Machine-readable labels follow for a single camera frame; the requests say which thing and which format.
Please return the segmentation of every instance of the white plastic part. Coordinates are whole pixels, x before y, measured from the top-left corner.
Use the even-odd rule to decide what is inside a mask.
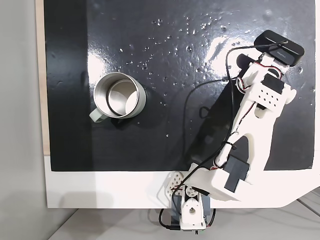
[[[186,195],[190,198],[193,198],[195,195],[198,194],[198,192],[196,190],[192,189],[191,186],[188,186],[185,191],[186,191]]]
[[[104,115],[99,108],[96,108],[90,113],[90,118],[95,123],[100,123],[102,120],[106,119],[108,116]]]
[[[189,198],[185,201],[185,191],[182,193],[181,200],[181,230],[205,230],[206,222],[204,219],[204,208],[201,194],[197,194],[198,200]]]
[[[282,63],[274,62],[268,54],[263,54],[261,64],[264,66],[275,66],[285,72],[287,66]],[[186,182],[188,186],[196,187],[210,193],[210,197],[221,201],[245,201],[254,192],[254,185],[259,185],[262,175],[270,155],[273,128],[276,119],[281,115],[284,105],[290,103],[297,94],[295,89],[284,83],[281,94],[263,85],[261,81],[266,74],[271,74],[267,68],[259,64],[251,64],[243,75],[242,80],[249,87],[240,108],[234,119],[231,135],[227,141],[231,144],[236,143],[242,136],[248,139],[249,171],[245,180],[239,180],[234,192],[225,188],[229,173],[223,169],[207,170],[200,168]],[[260,104],[265,109],[257,108]],[[221,167],[226,163],[232,146],[225,144],[215,163]],[[188,173],[197,165],[192,164]]]
[[[171,199],[175,188],[182,182],[183,179],[184,179],[184,176],[181,172],[176,171],[173,173],[173,176],[171,177],[168,185],[165,188],[165,195],[167,196],[168,199]],[[183,192],[182,190],[177,190],[175,194],[178,196],[182,196],[182,192]]]

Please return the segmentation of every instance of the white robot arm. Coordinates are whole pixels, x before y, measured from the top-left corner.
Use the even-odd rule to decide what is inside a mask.
[[[264,35],[262,40],[277,39],[273,43],[279,42],[278,39],[284,40],[274,32],[266,32],[264,33],[268,37]],[[285,52],[281,51],[281,47],[270,48],[249,65],[242,78],[237,78],[236,87],[244,97],[234,118],[231,133],[213,161],[213,167],[198,168],[194,171],[198,165],[193,163],[184,176],[181,173],[173,176],[166,193],[171,198],[175,187],[179,187],[176,194],[181,196],[181,200],[177,200],[180,207],[175,211],[179,212],[180,208],[181,230],[206,229],[203,201],[205,196],[221,201],[242,201],[250,195],[251,186],[259,183],[259,175],[264,171],[270,155],[275,121],[281,115],[284,106],[289,104],[297,93],[281,81],[281,78],[289,66],[297,63],[304,50],[294,42],[289,41],[288,44]],[[297,54],[299,56],[290,51],[290,48],[296,50],[295,45],[303,50]],[[286,57],[291,57],[293,62],[283,59]],[[246,162],[230,155],[233,145],[243,136],[248,139],[249,157]],[[180,186],[186,176],[188,178],[184,185]]]

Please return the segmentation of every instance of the black surface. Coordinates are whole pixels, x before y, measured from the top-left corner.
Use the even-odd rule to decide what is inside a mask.
[[[297,96],[275,123],[265,169],[312,167],[314,1],[44,0],[44,11],[53,171],[172,171],[201,162],[227,133],[230,91],[217,81],[190,96],[183,140],[186,97],[197,84],[224,78],[227,51],[253,44],[267,29],[303,46],[305,56],[283,78]],[[232,77],[240,71],[237,55],[253,51],[231,56]],[[121,122],[93,123],[95,82],[114,71],[145,86],[145,109]],[[239,105],[242,95],[236,98]],[[237,147],[232,154],[245,160],[246,141]]]

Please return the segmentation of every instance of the stainless steel mug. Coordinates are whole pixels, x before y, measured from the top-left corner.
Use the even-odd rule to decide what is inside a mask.
[[[95,123],[108,117],[132,118],[144,109],[146,99],[144,88],[133,77],[111,72],[96,83],[93,92],[96,109],[89,116]]]

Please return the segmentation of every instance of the water droplet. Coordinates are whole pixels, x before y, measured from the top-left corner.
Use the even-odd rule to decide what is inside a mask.
[[[302,74],[302,72],[304,71],[304,69],[301,66],[298,66],[296,70],[299,74]]]
[[[262,15],[262,18],[265,20],[265,21],[270,21],[271,18],[272,18],[272,11],[270,9],[266,10],[264,12],[264,14]]]

